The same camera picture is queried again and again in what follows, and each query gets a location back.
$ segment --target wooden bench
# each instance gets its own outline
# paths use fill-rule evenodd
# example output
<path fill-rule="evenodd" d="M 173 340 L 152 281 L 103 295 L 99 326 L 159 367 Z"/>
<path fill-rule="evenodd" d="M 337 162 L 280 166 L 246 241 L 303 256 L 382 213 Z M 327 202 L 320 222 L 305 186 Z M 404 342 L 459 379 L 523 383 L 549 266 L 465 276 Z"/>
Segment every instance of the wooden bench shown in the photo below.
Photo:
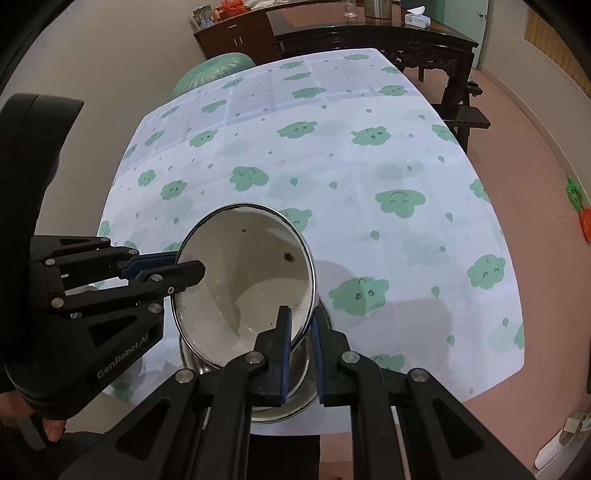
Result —
<path fill-rule="evenodd" d="M 471 128 L 489 128 L 491 123 L 477 107 L 470 105 L 441 105 L 432 103 L 431 106 L 452 131 L 464 152 L 468 152 L 468 137 Z"/>

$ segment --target tablecloth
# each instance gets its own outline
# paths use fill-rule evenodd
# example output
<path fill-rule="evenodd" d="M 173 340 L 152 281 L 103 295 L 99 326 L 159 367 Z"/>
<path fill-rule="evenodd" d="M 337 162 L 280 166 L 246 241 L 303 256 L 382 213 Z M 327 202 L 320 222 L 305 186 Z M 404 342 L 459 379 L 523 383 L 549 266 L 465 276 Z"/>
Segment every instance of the tablecloth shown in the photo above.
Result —
<path fill-rule="evenodd" d="M 380 366 L 425 368 L 460 401 L 523 366 L 517 281 L 486 191 L 443 121 L 377 50 L 255 67 L 149 113 L 98 235 L 171 251 L 235 202 L 276 208 L 302 232 L 335 328 Z M 138 404 L 179 367 L 167 301 L 164 339 L 107 392 Z M 348 428 L 348 414 L 327 410 L 256 429 Z"/>

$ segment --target metal canister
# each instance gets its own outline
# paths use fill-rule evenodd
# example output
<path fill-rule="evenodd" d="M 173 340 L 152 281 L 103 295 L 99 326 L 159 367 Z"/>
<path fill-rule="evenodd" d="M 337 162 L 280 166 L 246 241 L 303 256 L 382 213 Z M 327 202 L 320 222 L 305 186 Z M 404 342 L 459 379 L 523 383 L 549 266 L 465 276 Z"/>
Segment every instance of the metal canister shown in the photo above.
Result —
<path fill-rule="evenodd" d="M 392 18 L 392 0 L 364 0 L 365 16 L 371 18 Z"/>

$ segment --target door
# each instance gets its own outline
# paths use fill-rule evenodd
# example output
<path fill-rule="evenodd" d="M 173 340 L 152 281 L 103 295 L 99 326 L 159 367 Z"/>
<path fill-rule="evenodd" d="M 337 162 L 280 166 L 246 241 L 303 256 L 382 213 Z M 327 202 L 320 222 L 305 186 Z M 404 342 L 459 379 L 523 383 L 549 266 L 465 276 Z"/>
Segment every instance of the door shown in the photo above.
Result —
<path fill-rule="evenodd" d="M 472 63 L 472 68 L 476 68 L 486 27 L 488 0 L 444 1 L 443 23 L 478 42 L 478 47 L 474 48 L 474 62 Z"/>

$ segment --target wall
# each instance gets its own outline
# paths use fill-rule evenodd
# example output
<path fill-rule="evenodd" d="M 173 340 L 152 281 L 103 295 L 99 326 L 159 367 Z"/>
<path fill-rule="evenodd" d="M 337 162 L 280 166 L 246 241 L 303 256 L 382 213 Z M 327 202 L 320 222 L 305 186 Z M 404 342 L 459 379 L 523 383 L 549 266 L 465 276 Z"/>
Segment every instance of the wall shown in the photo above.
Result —
<path fill-rule="evenodd" d="M 76 0 L 35 41 L 0 96 L 84 100 L 37 233 L 94 235 L 136 126 L 204 60 L 189 19 L 204 0 Z"/>
<path fill-rule="evenodd" d="M 528 7 L 521 0 L 489 0 L 480 66 L 514 94 L 565 170 L 574 171 L 589 197 L 591 101 L 565 72 L 523 38 L 527 15 Z"/>

